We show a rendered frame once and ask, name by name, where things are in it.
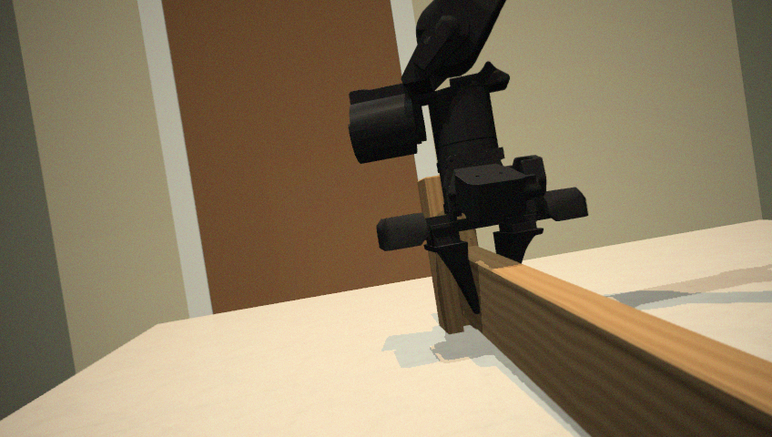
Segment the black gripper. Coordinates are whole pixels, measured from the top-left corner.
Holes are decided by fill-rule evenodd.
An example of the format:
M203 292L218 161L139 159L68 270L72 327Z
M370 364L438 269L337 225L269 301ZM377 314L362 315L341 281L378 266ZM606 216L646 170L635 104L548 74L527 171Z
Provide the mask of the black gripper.
M491 150L499 151L500 158L504 159L503 147L498 147L497 138L437 148L436 164L442 185L448 157L461 155L465 166L482 164L484 152ZM421 246L427 240L424 249L438 253L475 314L480 313L479 298L468 259L468 242L460 240L459 231L499 225L500 231L493 233L496 254L522 263L533 237L543 234L543 228L536 227L536 220L562 221L588 216L585 197L577 187L550 190L542 197L527 198L526 214L518 218L508 216L476 223L467 218L457 219L461 211L446 213L444 204L443 208L446 215L431 218L425 218L423 213L382 218L376 226L379 247L384 251L406 249Z

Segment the brown wooden rail with end hook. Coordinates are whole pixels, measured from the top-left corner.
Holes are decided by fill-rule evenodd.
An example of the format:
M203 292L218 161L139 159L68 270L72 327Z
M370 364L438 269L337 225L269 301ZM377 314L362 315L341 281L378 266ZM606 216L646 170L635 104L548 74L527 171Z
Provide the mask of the brown wooden rail with end hook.
M461 313L591 437L772 437L772 362L478 246Z

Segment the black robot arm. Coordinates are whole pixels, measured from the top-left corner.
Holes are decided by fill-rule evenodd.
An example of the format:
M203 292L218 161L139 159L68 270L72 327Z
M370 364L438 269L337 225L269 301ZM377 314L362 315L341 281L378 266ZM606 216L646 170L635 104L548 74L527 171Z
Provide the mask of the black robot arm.
M423 106L429 107L435 149L497 138L490 93L507 88L510 76L489 61L479 73L462 75L475 64L505 2L433 0L424 9L402 83L349 93L350 141L360 164L417 154L417 145L427 141ZM435 91L447 78L450 86ZM527 198L545 194L541 157L518 157L504 166L499 151L491 150L484 159L469 166L461 155L446 159L446 213L461 211L476 223L518 218L526 214Z

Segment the wooden slotted post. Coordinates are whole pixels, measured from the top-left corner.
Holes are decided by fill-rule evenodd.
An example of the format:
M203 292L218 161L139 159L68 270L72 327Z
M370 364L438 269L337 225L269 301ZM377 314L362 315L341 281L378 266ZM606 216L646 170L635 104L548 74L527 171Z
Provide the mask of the wooden slotted post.
M446 215L443 208L444 200L440 176L422 178L417 181L417 184L424 217ZM478 246L476 229L459 231L459 234L461 241L468 242L468 247ZM461 313L457 282L454 276L437 252L428 250L428 254L439 325L448 334L464 332L463 326L471 325L474 327Z

